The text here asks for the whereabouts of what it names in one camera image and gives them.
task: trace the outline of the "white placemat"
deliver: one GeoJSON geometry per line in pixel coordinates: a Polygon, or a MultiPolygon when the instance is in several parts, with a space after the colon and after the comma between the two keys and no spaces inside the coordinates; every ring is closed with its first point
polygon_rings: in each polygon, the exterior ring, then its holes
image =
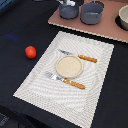
{"type": "Polygon", "coordinates": [[[14,96],[82,128],[90,128],[113,48],[111,44],[60,31],[14,96]],[[97,63],[82,60],[82,74],[72,79],[86,89],[44,75],[46,71],[58,75],[55,64],[64,56],[58,49],[98,59],[97,63]]]}

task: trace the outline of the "small plate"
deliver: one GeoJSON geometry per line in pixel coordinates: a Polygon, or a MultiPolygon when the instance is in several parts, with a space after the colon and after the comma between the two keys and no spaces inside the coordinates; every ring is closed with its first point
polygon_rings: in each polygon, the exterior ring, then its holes
{"type": "Polygon", "coordinates": [[[57,61],[56,71],[63,78],[75,78],[82,73],[83,63],[76,56],[66,55],[57,61]]]}

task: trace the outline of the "pot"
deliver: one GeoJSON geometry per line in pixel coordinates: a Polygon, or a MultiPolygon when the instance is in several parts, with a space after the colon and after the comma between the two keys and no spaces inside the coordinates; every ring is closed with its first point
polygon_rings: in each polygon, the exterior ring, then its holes
{"type": "Polygon", "coordinates": [[[74,6],[60,4],[59,14],[64,19],[73,19],[79,14],[79,5],[77,3],[74,6]]]}
{"type": "Polygon", "coordinates": [[[97,24],[100,22],[102,17],[103,7],[98,4],[91,2],[82,5],[81,7],[81,21],[85,24],[97,24]]]}

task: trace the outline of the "cherry tomato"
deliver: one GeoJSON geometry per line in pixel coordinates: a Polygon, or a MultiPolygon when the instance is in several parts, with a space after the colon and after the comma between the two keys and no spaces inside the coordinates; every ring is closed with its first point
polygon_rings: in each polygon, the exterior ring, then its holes
{"type": "Polygon", "coordinates": [[[25,49],[25,53],[26,53],[26,56],[27,56],[28,58],[30,58],[30,59],[36,57],[36,49],[35,49],[33,46],[28,46],[28,47],[25,49]]]}

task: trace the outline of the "dark table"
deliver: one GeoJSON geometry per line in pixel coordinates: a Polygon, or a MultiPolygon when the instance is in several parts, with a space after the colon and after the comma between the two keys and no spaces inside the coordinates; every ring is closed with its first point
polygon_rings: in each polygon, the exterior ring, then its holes
{"type": "Polygon", "coordinates": [[[52,128],[79,128],[13,97],[57,33],[64,31],[114,44],[91,128],[128,128],[128,44],[49,25],[48,19],[58,5],[55,1],[19,0],[0,15],[0,105],[52,128]],[[35,59],[25,55],[30,45],[37,50],[35,59]]]}

